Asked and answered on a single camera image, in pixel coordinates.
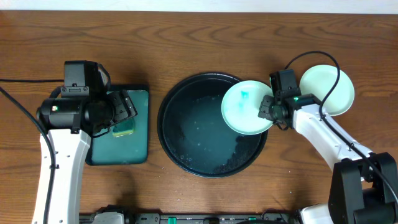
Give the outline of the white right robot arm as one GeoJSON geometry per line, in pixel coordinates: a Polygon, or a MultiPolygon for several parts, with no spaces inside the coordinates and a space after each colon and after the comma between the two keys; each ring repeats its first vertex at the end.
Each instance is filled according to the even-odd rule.
{"type": "Polygon", "coordinates": [[[354,140],[313,94],[264,95],[260,118],[286,124],[306,138],[332,170],[328,215],[302,209],[303,222],[397,223],[397,163],[354,140]]]}

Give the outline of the green yellow sponge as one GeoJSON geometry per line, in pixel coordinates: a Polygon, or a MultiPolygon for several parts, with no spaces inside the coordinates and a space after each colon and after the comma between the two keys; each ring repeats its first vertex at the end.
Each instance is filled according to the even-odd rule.
{"type": "Polygon", "coordinates": [[[113,136],[118,138],[121,136],[129,135],[134,132],[135,121],[133,118],[127,119],[113,127],[113,136]]]}

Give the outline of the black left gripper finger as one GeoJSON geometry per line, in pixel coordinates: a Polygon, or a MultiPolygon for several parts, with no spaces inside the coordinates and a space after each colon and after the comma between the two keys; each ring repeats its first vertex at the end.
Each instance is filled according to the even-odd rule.
{"type": "Polygon", "coordinates": [[[124,112],[126,113],[127,118],[132,118],[137,115],[136,108],[126,90],[121,90],[121,99],[122,104],[124,106],[124,112]]]}
{"type": "Polygon", "coordinates": [[[126,90],[113,91],[108,95],[114,107],[113,122],[118,123],[131,115],[128,105],[129,96],[126,90]]]}

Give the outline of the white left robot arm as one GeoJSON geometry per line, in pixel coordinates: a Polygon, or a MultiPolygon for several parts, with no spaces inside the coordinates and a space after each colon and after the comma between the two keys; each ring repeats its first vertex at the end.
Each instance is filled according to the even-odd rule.
{"type": "Polygon", "coordinates": [[[78,223],[81,182],[92,139],[137,114],[126,90],[82,95],[59,88],[37,110],[41,167],[32,223],[78,223]]]}

